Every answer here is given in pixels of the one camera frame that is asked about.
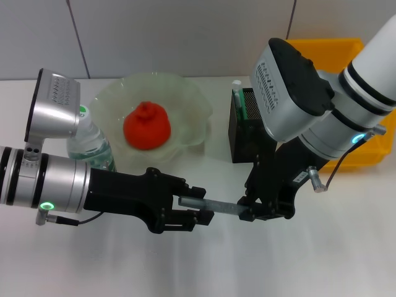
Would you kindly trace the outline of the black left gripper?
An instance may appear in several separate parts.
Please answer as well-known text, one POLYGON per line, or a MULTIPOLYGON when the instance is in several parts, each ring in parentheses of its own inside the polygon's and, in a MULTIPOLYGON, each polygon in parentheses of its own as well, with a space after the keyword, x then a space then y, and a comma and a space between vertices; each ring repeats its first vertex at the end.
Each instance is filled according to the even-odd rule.
POLYGON ((214 217, 211 210, 172 210, 172 194, 203 199, 206 190, 189 187, 184 178, 176 176, 168 176, 167 183, 155 170, 134 176, 91 169, 83 208, 137 217, 155 234, 192 231, 196 225, 210 224, 214 217))

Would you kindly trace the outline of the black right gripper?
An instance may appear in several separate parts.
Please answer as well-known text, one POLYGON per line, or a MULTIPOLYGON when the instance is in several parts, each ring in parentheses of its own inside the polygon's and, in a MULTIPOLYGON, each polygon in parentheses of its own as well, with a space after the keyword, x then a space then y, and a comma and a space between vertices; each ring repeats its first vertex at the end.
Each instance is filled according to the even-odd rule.
POLYGON ((271 220, 274 218, 291 219, 295 214, 295 195, 300 187, 308 180, 303 178, 300 182, 294 179, 302 172, 307 172, 310 166, 320 170, 329 161, 312 152, 305 146, 303 141, 295 138, 271 154, 262 154, 264 159, 259 162, 258 169, 252 169, 246 189, 248 194, 258 192, 258 187, 264 187, 264 193, 259 197, 265 198, 264 206, 253 202, 248 197, 242 197, 237 206, 242 207, 238 217, 242 221, 253 222, 263 218, 271 220))

